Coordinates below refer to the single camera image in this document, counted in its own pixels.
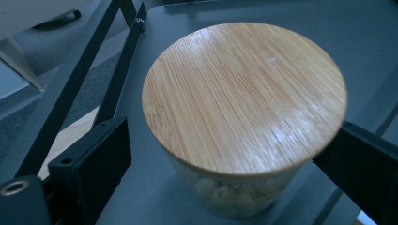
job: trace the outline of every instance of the gray surface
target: gray surface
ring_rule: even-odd
[[[398,116],[392,121],[392,124],[384,134],[383,138],[395,145],[398,145]]]
[[[327,224],[352,224],[358,208],[344,195],[321,217],[336,187],[312,163],[266,213],[237,221],[210,215],[195,203],[151,135],[141,108],[142,86],[159,54],[192,31],[217,23],[271,23],[301,33],[335,60],[348,90],[346,120],[352,121],[397,67],[397,19],[398,7],[387,0],[230,0],[152,8],[117,109],[129,118],[132,166],[98,224],[312,224],[323,218]]]
[[[398,65],[378,86],[375,93],[360,109],[358,116],[352,122],[373,133],[382,135],[386,130],[381,125],[385,123],[386,128],[390,125],[389,117],[391,116],[392,120],[393,116],[396,116],[396,112],[392,112],[391,109],[396,105],[398,105]]]

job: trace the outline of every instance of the black bracket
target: black bracket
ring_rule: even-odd
[[[314,163],[377,224],[398,224],[398,147],[344,122]]]
[[[2,184],[0,224],[95,224],[130,163],[127,120],[103,122],[49,163],[44,182]]]

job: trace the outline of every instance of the round lid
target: round lid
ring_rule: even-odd
[[[257,176],[320,153],[345,114],[344,79],[309,39],[281,27],[226,23],[171,45],[152,65],[145,119],[195,169]]]

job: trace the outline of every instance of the screw hole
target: screw hole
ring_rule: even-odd
[[[62,159],[61,163],[62,164],[70,164],[73,161],[70,157]]]
[[[0,193],[1,193],[1,195],[9,196],[9,195],[13,195],[13,194],[23,191],[28,186],[29,186],[29,182],[27,182],[25,180],[15,181],[15,182],[5,186],[3,189],[1,189]]]

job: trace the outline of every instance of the wood grain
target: wood grain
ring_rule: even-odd
[[[309,39],[236,22],[194,32],[164,51],[143,91],[161,145],[193,168],[256,176],[306,162],[344,120],[344,79]]]

